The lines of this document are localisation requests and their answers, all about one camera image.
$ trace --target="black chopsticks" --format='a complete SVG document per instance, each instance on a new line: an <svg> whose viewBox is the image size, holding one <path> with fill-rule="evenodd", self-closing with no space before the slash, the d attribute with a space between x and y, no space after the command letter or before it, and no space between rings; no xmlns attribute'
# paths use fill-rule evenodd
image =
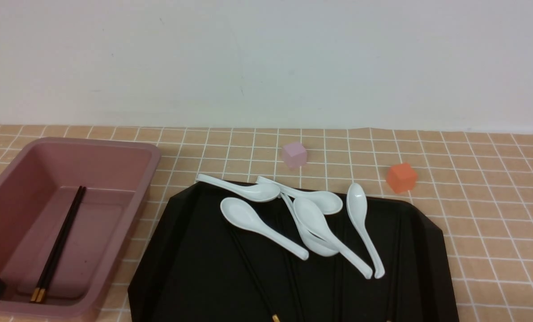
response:
<svg viewBox="0 0 533 322"><path fill-rule="evenodd" d="M80 208L81 201L84 198L86 187L80 186L77 190L76 196L73 198L72 205L69 208L68 214L64 219L64 224L61 226L60 232L55 239L53 248L50 255L47 258L46 265L43 267L43 271L39 276L38 283L35 286L34 292L31 295L30 303L42 303L46 298L46 292L51 284L51 279L55 274L57 265L60 262L62 251L70 230L72 230L73 222L76 218L78 209Z"/></svg>
<svg viewBox="0 0 533 322"><path fill-rule="evenodd" d="M389 284L389 295L388 295L388 308L387 308L387 318L386 322L394 322L396 307L397 307L397 285L399 284L399 274L400 274L400 243L401 243L401 218L397 218L397 226L395 230L395 241L393 244L393 259L392 259L392 272L391 272L391 281Z"/></svg>
<svg viewBox="0 0 533 322"><path fill-rule="evenodd" d="M266 309L270 312L270 315L272 316L273 322L280 322L278 318L278 314L274 311L274 308L272 306L272 303L270 302L270 299L268 298L268 295L266 295L266 291L264 291L264 287L262 287L262 283L260 283L260 280L258 279L258 275L256 275L256 271L254 271L254 268L252 267L252 264L248 260L248 256L246 255L246 251L244 251L244 248L242 247L242 244L240 243L240 240L238 239L238 236L236 235L236 232L234 231L233 227L227 228L230 236L232 237L232 241L234 242L236 249L238 250L238 253L240 255L240 258L242 258L242 261L244 261L244 265L246 267L246 271L250 274L250 277L252 278L252 281L254 283L254 286L256 287L256 290L258 293L260 293L260 297L262 298L262 302L266 306Z"/></svg>

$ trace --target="spoon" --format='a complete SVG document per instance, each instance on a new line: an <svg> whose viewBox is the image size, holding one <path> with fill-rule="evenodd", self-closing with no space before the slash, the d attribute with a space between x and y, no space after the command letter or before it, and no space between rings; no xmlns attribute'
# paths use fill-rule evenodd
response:
<svg viewBox="0 0 533 322"><path fill-rule="evenodd" d="M354 225L354 228L360 234L360 237L364 241L368 253L372 258L372 262L375 268L374 277L380 279L385 274L384 265L379 258L377 250L368 234L366 229L366 214L368 213L368 200L366 199L366 194L364 189L357 183L352 183L348 189L348 194L346 195L346 208L348 209L348 216L350 216L350 221Z"/></svg>
<svg viewBox="0 0 533 322"><path fill-rule="evenodd" d="M320 212L314 202L306 198L296 198L294 200L294 212L298 220L314 235L331 243L354 267L369 280L372 278L372 268L368 266L356 253L342 243L330 230L324 214Z"/></svg>
<svg viewBox="0 0 533 322"><path fill-rule="evenodd" d="M330 191L300 191L260 176L256 178L256 183L275 184L280 188L280 191L283 194L287 194L293 198L306 198L312 200L316 206L320 208L322 214L325 215L335 214L342 210L342 207L344 206L342 199Z"/></svg>
<svg viewBox="0 0 533 322"><path fill-rule="evenodd" d="M238 194L244 199L254 202L267 202L274 200L280 194L280 188L272 183L261 183L260 185L253 186L239 186L205 174L197 175L195 182L196 181L206 182L210 185L221 187Z"/></svg>
<svg viewBox="0 0 533 322"><path fill-rule="evenodd" d="M303 261L308 259L309 253L306 249L270 228L261 220L256 211L243 200L230 197L223 199L221 212L234 226L265 236Z"/></svg>
<svg viewBox="0 0 533 322"><path fill-rule="evenodd" d="M306 247L308 247L308 249L310 249L311 251L324 257L330 257L330 256L336 255L338 251L334 249L332 245L330 245L325 240L321 240L320 238L314 236L298 220L298 218L296 217L296 214L294 213L294 206L289 196L285 194L280 194L280 197L282 197L282 200L284 200L286 206L288 207L288 210L290 214L292 215L292 219L294 220L296 224L296 228L298 229L298 234L300 235L300 238L302 239L304 245L306 245Z"/></svg>

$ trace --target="black octagonal tray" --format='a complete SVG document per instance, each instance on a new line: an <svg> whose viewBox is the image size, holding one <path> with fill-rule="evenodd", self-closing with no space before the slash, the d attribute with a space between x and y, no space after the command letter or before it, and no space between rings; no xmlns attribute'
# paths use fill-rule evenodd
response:
<svg viewBox="0 0 533 322"><path fill-rule="evenodd" d="M328 224L372 266L338 195L344 208ZM170 199L129 285L134 322L272 321L221 214L228 196L197 183ZM248 203L303 245L282 199ZM393 322L458 321L442 231L411 204L379 198L368 198L366 227L385 266L379 280L364 279L341 255L311 252L301 261L263 236L235 232L281 322L384 322L392 303Z"/></svg>

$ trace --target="tiled countertop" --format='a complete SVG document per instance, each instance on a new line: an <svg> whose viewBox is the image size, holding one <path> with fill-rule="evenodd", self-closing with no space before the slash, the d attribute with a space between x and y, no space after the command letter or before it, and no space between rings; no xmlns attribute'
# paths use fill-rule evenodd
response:
<svg viewBox="0 0 533 322"><path fill-rule="evenodd" d="M206 173L245 182L264 175L293 187L335 192L346 192L355 181L368 195L411 202L444 231L462 322L533 322L533 135L0 126L0 173L41 136L143 141L162 151L150 201L99 321L131 320L126 289L166 200L192 185L197 173ZM290 171L276 147L297 140L308 149L309 163ZM401 161L416 169L418 185L395 195L385 174Z"/></svg>

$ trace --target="pink tray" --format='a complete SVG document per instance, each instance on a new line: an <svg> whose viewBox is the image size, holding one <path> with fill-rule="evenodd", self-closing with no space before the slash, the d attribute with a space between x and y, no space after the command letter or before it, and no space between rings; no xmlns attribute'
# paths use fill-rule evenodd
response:
<svg viewBox="0 0 533 322"><path fill-rule="evenodd" d="M47 137L0 175L0 314L93 321L160 159L150 144ZM45 304L29 304L78 186L88 188Z"/></svg>

